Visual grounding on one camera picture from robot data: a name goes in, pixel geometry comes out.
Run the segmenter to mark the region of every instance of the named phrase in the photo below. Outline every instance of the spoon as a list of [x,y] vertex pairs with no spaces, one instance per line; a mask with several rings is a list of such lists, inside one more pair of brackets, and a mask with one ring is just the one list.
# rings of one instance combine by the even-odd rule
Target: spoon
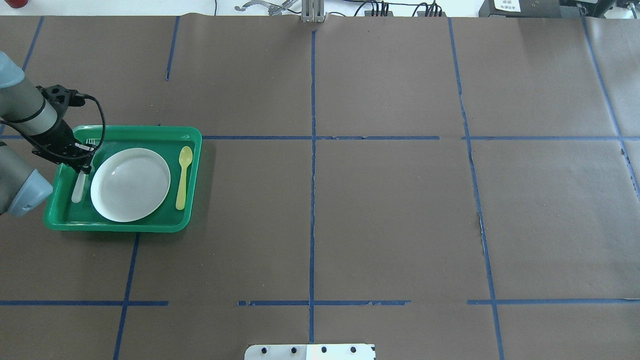
[[184,210],[184,203],[187,200],[187,168],[193,161],[193,152],[191,148],[185,146],[180,150],[180,156],[178,162],[182,167],[180,173],[180,183],[178,185],[178,197],[175,199],[175,208],[178,210]]

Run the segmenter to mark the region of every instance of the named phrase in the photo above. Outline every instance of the red cup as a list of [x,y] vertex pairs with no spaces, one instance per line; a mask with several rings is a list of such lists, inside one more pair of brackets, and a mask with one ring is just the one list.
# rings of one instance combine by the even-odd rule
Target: red cup
[[29,0],[4,0],[9,6],[14,9],[22,8],[24,5],[27,5]]

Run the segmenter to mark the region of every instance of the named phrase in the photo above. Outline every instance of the white fork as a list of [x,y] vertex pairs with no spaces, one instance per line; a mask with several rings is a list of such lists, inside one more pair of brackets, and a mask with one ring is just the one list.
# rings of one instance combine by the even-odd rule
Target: white fork
[[[86,143],[88,145],[97,145],[100,139],[87,139]],[[93,158],[91,159],[91,167],[93,168]],[[76,186],[74,187],[74,192],[71,193],[71,202],[77,204],[82,200],[82,196],[84,194],[84,181],[86,180],[86,174],[82,171],[78,174],[78,178],[76,180]]]

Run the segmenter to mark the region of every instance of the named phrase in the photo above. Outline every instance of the green plastic tray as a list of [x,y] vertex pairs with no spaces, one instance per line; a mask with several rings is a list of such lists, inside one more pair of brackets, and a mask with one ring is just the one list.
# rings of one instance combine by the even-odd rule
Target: green plastic tray
[[[101,126],[80,126],[74,129],[78,141],[100,138]],[[175,209],[180,164],[178,155],[183,146],[193,151],[193,162],[187,170],[187,200],[184,210]],[[169,165],[171,185],[164,202],[149,216],[133,222],[114,222],[100,215],[91,202],[91,181],[95,170],[111,155],[133,147],[143,147],[160,154]],[[144,233],[175,233],[191,218],[193,192],[198,174],[202,134],[186,126],[107,126],[104,143],[93,157],[93,170],[86,178],[82,201],[71,202],[77,174],[66,165],[58,166],[53,193],[47,201],[44,223],[49,229],[69,231],[131,231]]]

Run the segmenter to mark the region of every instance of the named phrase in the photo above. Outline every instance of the round plate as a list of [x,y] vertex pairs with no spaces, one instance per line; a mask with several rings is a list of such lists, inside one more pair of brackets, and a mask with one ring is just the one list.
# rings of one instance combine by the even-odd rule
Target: round plate
[[109,220],[131,222],[153,213],[169,192],[169,165],[158,153],[133,148],[112,155],[91,182],[93,207]]

